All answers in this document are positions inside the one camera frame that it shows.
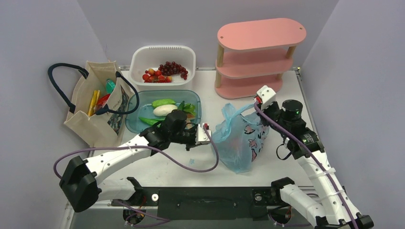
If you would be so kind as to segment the red cherries pile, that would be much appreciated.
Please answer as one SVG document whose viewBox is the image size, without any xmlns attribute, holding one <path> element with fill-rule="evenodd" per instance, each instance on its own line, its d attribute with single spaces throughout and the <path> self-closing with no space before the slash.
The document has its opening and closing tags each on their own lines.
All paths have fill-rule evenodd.
<svg viewBox="0 0 405 229">
<path fill-rule="evenodd" d="M 142 80 L 144 83 L 171 83 L 172 76 L 170 72 L 150 68 L 144 72 Z"/>
</svg>

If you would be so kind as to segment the blue plastic grocery bag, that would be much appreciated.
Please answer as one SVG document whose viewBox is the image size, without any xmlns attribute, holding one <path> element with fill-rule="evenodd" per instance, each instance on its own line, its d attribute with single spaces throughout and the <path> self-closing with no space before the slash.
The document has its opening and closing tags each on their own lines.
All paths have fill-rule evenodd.
<svg viewBox="0 0 405 229">
<path fill-rule="evenodd" d="M 216 125 L 212 133 L 219 160 L 236 174 L 251 170 L 252 162 L 263 150 L 269 134 L 269 127 L 263 125 L 256 112 L 243 115 L 249 109 L 254 109 L 254 105 L 236 109 L 227 103 L 222 108 L 224 121 Z"/>
</svg>

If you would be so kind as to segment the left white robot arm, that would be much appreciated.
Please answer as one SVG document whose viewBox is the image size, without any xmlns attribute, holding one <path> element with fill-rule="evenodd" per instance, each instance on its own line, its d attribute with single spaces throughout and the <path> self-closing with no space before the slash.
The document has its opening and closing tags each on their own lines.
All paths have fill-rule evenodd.
<svg viewBox="0 0 405 229">
<path fill-rule="evenodd" d="M 175 110 L 163 121 L 144 129 L 119 147 L 103 147 L 104 153 L 82 159 L 73 157 L 61 176 L 59 186 L 75 212 L 82 212 L 102 200 L 125 200 L 137 205 L 142 200 L 142 187 L 134 178 L 109 180 L 108 177 L 140 159 L 167 149 L 171 143 L 186 150 L 208 140 L 207 124 L 191 124 L 184 111 Z"/>
</svg>

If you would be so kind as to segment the white plastic basket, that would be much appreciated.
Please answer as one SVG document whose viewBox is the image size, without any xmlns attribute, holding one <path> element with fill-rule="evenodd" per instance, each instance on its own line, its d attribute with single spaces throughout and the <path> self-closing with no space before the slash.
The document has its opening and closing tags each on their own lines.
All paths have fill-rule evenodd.
<svg viewBox="0 0 405 229">
<path fill-rule="evenodd" d="M 182 45 L 150 45 L 137 49 L 131 60 L 128 79 L 139 89 L 180 89 L 195 76 L 196 54 Z"/>
</svg>

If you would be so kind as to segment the teal packet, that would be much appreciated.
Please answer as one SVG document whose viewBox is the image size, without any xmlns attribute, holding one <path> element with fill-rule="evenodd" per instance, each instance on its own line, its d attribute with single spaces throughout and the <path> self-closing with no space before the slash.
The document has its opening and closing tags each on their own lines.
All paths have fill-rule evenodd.
<svg viewBox="0 0 405 229">
<path fill-rule="evenodd" d="M 107 94 L 111 94 L 113 92 L 113 90 L 115 89 L 115 82 L 111 79 L 107 79 L 106 80 L 106 92 Z"/>
</svg>

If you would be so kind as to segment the long green okra pod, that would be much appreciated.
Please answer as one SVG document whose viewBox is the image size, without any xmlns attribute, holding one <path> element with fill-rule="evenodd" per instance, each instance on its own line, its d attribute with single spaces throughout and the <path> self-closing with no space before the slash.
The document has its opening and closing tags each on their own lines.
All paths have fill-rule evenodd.
<svg viewBox="0 0 405 229">
<path fill-rule="evenodd" d="M 145 117 L 139 117 L 139 120 L 142 121 L 145 124 L 148 124 L 150 126 L 162 122 L 165 120 L 165 118 L 156 118 L 156 119 L 151 119 L 151 118 L 145 118 Z"/>
</svg>

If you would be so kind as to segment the dark green cucumber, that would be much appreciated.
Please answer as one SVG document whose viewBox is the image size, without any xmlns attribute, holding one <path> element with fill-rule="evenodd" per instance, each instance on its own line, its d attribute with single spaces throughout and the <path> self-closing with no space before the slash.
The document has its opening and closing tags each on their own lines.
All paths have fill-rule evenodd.
<svg viewBox="0 0 405 229">
<path fill-rule="evenodd" d="M 178 110 L 183 111 L 184 105 L 185 105 L 185 101 L 182 101 L 178 106 Z"/>
</svg>

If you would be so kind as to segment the blue transparent tray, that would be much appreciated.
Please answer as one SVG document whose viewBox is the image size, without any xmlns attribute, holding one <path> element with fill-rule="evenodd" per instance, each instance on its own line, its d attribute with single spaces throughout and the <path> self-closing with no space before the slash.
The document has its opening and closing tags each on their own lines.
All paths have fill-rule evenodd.
<svg viewBox="0 0 405 229">
<path fill-rule="evenodd" d="M 138 109 L 128 114 L 125 120 L 126 127 L 129 131 L 138 134 L 149 125 L 140 120 L 140 118 L 158 119 L 158 116 L 153 114 L 152 102 L 159 99 L 172 99 L 176 105 L 181 102 L 191 104 L 194 107 L 193 123 L 199 123 L 202 117 L 202 104 L 197 93 L 190 90 L 152 90 L 139 92 L 140 103 Z"/>
</svg>

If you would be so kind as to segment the green leafy vegetable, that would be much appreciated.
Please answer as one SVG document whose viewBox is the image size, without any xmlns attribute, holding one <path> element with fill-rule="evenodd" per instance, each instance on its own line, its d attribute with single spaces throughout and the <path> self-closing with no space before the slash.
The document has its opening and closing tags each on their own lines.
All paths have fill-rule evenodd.
<svg viewBox="0 0 405 229">
<path fill-rule="evenodd" d="M 183 111 L 191 114 L 192 116 L 196 116 L 196 106 L 194 104 L 187 103 L 183 107 Z"/>
</svg>

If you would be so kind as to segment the yellow snack packet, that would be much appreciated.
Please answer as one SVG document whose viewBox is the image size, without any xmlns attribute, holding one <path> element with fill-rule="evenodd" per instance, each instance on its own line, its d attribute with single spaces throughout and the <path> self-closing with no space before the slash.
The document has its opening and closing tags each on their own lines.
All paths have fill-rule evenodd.
<svg viewBox="0 0 405 229">
<path fill-rule="evenodd" d="M 91 117 L 94 114 L 94 107 L 95 107 L 95 105 L 96 105 L 96 103 L 98 101 L 99 94 L 100 94 L 99 90 L 94 90 L 93 91 L 93 96 L 91 98 L 90 105 L 89 105 L 88 112 L 87 112 L 87 115 L 89 117 Z"/>
</svg>

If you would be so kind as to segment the pink three-tier shelf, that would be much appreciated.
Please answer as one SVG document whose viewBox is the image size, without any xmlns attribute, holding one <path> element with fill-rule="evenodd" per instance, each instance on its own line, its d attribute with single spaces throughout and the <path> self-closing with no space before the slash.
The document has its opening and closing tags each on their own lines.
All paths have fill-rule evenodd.
<svg viewBox="0 0 405 229">
<path fill-rule="evenodd" d="M 256 95 L 264 85 L 279 91 L 293 65 L 305 27 L 289 18 L 229 23 L 217 32 L 215 91 L 225 99 Z"/>
</svg>

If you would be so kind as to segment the red grape bunch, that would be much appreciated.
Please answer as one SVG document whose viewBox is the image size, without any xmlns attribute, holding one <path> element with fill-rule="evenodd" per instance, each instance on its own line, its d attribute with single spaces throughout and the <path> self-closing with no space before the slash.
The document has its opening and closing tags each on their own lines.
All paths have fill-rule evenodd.
<svg viewBox="0 0 405 229">
<path fill-rule="evenodd" d="M 158 67 L 157 71 L 160 71 L 160 73 L 166 77 L 179 75 L 184 80 L 188 78 L 189 74 L 188 70 L 184 66 L 176 62 L 165 62 L 165 64 L 161 64 Z"/>
</svg>

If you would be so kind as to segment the beige canvas tote bag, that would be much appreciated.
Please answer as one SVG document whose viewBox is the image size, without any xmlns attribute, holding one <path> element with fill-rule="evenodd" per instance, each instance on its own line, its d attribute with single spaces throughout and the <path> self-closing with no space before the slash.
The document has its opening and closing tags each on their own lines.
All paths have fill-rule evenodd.
<svg viewBox="0 0 405 229">
<path fill-rule="evenodd" d="M 72 68 L 81 74 L 71 97 L 57 85 L 53 71 L 57 67 Z M 68 106 L 64 125 L 90 147 L 118 146 L 123 137 L 123 123 L 130 108 L 129 100 L 136 95 L 135 87 L 123 77 L 116 62 L 87 62 L 83 68 L 56 63 L 47 71 L 49 80 Z"/>
</svg>

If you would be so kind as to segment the green bumpy cucumber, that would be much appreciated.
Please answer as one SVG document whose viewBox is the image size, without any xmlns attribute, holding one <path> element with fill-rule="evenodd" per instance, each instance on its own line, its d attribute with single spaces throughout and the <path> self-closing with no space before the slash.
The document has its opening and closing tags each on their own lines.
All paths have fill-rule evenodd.
<svg viewBox="0 0 405 229">
<path fill-rule="evenodd" d="M 159 100 L 155 100 L 151 103 L 153 108 L 157 108 L 159 106 L 163 106 L 163 105 L 175 105 L 176 102 L 173 99 L 159 99 Z"/>
</svg>

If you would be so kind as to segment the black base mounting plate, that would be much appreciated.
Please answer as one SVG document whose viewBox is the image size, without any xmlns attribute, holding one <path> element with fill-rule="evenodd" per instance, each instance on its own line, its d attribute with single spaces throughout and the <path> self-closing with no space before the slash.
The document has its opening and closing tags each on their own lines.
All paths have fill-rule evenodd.
<svg viewBox="0 0 405 229">
<path fill-rule="evenodd" d="M 273 187 L 144 187 L 113 206 L 142 206 L 149 217 L 168 220 L 266 220 L 280 216 L 287 203 Z"/>
</svg>

